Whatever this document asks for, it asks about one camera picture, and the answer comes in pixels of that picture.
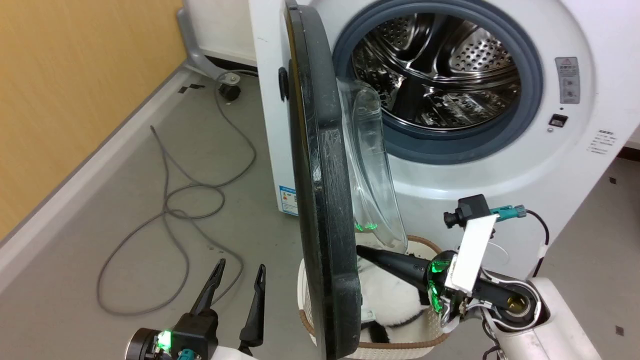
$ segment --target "warning label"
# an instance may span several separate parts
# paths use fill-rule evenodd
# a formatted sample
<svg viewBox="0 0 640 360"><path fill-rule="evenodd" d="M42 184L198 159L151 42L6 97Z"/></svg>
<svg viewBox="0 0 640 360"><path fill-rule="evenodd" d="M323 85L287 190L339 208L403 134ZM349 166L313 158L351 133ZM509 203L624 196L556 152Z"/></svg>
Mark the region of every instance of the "warning label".
<svg viewBox="0 0 640 360"><path fill-rule="evenodd" d="M613 145L618 141L615 134L608 130L600 129L591 140L587 151L594 154L606 155L612 150Z"/></svg>
<svg viewBox="0 0 640 360"><path fill-rule="evenodd" d="M280 203L284 213L298 216L298 198L295 189L281 186Z"/></svg>
<svg viewBox="0 0 640 360"><path fill-rule="evenodd" d="M580 103L580 68L578 58L556 58L560 81L560 103Z"/></svg>

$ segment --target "wooden wall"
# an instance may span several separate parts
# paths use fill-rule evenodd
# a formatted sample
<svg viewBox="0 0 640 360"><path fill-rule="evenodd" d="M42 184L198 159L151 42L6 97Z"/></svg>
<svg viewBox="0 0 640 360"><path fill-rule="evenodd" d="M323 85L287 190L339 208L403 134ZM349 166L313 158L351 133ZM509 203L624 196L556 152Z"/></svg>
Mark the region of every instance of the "wooden wall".
<svg viewBox="0 0 640 360"><path fill-rule="evenodd" d="M0 2L0 239L184 60L180 7Z"/></svg>

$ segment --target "teal connector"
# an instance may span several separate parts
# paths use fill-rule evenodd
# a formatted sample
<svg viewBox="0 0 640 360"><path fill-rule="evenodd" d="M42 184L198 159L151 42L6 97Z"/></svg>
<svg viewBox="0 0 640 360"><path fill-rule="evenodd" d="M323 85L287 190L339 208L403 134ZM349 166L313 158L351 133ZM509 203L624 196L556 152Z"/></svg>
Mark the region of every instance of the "teal connector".
<svg viewBox="0 0 640 360"><path fill-rule="evenodd" d="M193 350L188 348L184 349L178 354L178 360L195 360L195 359L196 359L196 353L194 353Z"/></svg>
<svg viewBox="0 0 640 360"><path fill-rule="evenodd" d="M498 214L498 220L495 222L500 222L503 220L507 220L510 218L523 218L527 216L527 210L523 205L518 206L503 206L501 208L493 208L490 210L493 214Z"/></svg>

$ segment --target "metal stand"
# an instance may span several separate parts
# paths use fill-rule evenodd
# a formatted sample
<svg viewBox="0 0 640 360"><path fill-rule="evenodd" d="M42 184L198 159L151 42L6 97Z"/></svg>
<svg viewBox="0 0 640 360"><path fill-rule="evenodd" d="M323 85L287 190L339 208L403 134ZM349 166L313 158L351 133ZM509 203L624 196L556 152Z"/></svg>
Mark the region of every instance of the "metal stand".
<svg viewBox="0 0 640 360"><path fill-rule="evenodd" d="M182 33L182 41L184 42L184 48L187 51L186 67L195 70L205 76L209 76L213 80L228 86L235 86L240 82L240 76L234 73L228 73L223 75L224 69L215 66L202 52L196 39L195 31L193 30L193 22L189 15L189 0L183 0L183 7L178 10L177 18L178 25L180 26L180 32Z"/></svg>

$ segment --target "black cable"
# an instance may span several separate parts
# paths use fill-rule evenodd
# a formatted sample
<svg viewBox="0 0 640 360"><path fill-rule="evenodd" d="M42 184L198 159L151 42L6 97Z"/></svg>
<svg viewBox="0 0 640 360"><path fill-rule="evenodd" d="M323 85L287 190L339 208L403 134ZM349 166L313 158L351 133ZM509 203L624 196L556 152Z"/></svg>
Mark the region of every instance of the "black cable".
<svg viewBox="0 0 640 360"><path fill-rule="evenodd" d="M540 224L542 224L542 228L544 228L545 230L545 246L549 246L550 236L549 236L549 227L547 226L547 223L544 220L542 220L542 217L538 215L535 211L527 210L527 213L533 215L533 217L537 218ZM533 270L533 276L531 277L536 277L538 275L538 271L540 270L540 267L542 266L542 261L544 259L545 259L544 256L542 258L539 258L538 264L536 265L536 269Z"/></svg>
<svg viewBox="0 0 640 360"><path fill-rule="evenodd" d="M484 334L487 336L487 338L490 338L494 343L497 344L498 340L494 338L493 335L491 335L489 329L487 329L487 326L489 326L489 324L486 322L486 319L482 319L482 330L484 331Z"/></svg>
<svg viewBox="0 0 640 360"><path fill-rule="evenodd" d="M485 351L484 354L482 355L482 360L486 360L487 356L489 356L489 354L491 354L494 351L498 351L500 350L500 345L495 345L491 348L489 348L489 350Z"/></svg>
<svg viewBox="0 0 640 360"><path fill-rule="evenodd" d="M217 82L220 82L220 79L224 75L229 74L231 72L257 76L257 73L255 71L229 70L229 71L222 72L215 80ZM105 312L111 314L111 315L115 315L115 316L137 316L137 315L148 314L148 313L151 313L151 312L156 311L156 310L160 310L160 309L164 308L165 306L167 306L168 304L170 304L178 296L178 294L180 294L180 292L182 291L184 285L186 284L187 278L189 277L189 268L191 267L191 262L189 261L189 256L187 255L187 252L184 250L184 247L182 246L182 244L180 244L180 241L178 241L178 239L175 237L171 227L169 226L169 223L167 222L167 219L166 219L167 215L171 215L174 218L188 220L191 223L191 225L193 225L193 227L198 231L198 233L200 233L200 235L202 235L202 237L205 238L205 240L207 240L211 245L222 249L226 253L228 253L231 256L233 256L240 263L240 270L238 271L236 277L233 279L231 284L229 284L229 286L227 286L227 288L224 289L224 291L222 291L222 293L220 293L211 302L211 305L215 304L218 300L220 300L220 298L225 296L225 294L229 290L231 290L231 287L233 287L233 285L238 281L238 279L240 278L240 275L242 275L242 271L244 270L244 261L243 261L242 257L240 255L236 254L234 251L226 248L225 246L223 246L220 243L218 243L215 240L213 240L195 222L196 219L202 219L202 218L211 217L211 216L217 214L222 209L222 207L225 204L225 194L220 190L220 188L222 186L225 186L225 185L228 185L230 183L233 183L235 180L237 180L242 175L244 175L249 170L249 168L251 168L253 163L255 163L256 154L257 154L257 151L255 150L255 146L253 145L251 140L249 140L249 138L240 129L238 129L238 127L236 125L234 125L231 122L231 120L225 115L224 111L222 110L222 107L220 106L220 101L218 99L218 95L217 94L214 94L214 100L215 100L215 103L216 103L216 107L218 108L218 111L220 111L220 115L222 116L222 118L225 119L225 121L229 125L231 125L231 127L233 127L234 130L236 130L243 137L243 139L245 140L247 145L249 145L249 148L251 148L251 152L252 152L251 160L249 161L249 164L247 166L245 166L244 169L242 169L242 171L240 171L240 173L238 173L237 175L231 177L227 181L224 181L224 182L222 182L220 184L203 183L203 182L198 181L198 180L194 179L193 177L191 177L178 164L178 162L175 161L173 156L171 156L171 154L168 152L168 150L166 149L166 147L164 146L164 144L160 140L160 137L158 137L158 134L156 133L156 129L154 129L153 126L151 127L151 132L154 135L154 138L156 139L156 142L157 142L158 146L160 147L162 160L163 160L163 165L164 165L163 208L162 208L162 211L160 213L150 217L147 221L145 221L142 224L140 224L133 231L131 231L127 236L125 236L124 239L122 239L122 241L118 244L118 246L116 246L115 250L109 255L107 260L102 265L102 268L100 269L100 274L98 275L98 281L96 283L96 290L95 290L96 298L97 298L97 302L98 302L98 305L100 306L100 308L102 310L104 310ZM177 188L177 189L172 190L172 191L169 192L169 164L168 164L169 161L171 161L175 165L175 167L178 168L178 171L180 171L182 173L182 175L187 177L187 179L189 179L191 181L191 183L189 183L188 185L185 185L185 186L181 186L180 188ZM179 192L181 192L183 190L190 189L190 188L198 188L198 187L212 189L215 192L217 192L221 197L220 205L218 205L217 208L215 208L213 211L211 211L209 213L206 213L206 214L203 214L203 215L196 215L196 216L191 216L191 215L187 214L184 210L173 209L173 208L169 207L169 200L171 199L171 196L173 196L176 193L179 193ZM178 249L178 251L182 255L182 258L184 259L184 263L185 263L186 269L185 269L185 272L184 272L184 277L182 278L182 282L180 283L180 286L178 286L178 288L175 291L175 293L171 297L169 297L167 300L165 300L164 302L162 302L162 303L160 303L158 305L152 306L150 308L137 310L137 311L118 311L118 310L111 309L109 306L107 306L104 303L104 301L102 299L102 290L101 290L101 288L102 288L102 278L104 277L104 272L106 271L107 267L109 266L109 263L111 262L111 260L115 256L115 254L124 246L124 244L126 244L127 241L129 241L136 233L138 233L138 231L142 230L144 227L146 227L147 225L151 224L153 221L155 221L158 218L162 218L164 228L166 229L166 232L169 234L169 238L171 239L172 243L175 245L175 247Z"/></svg>

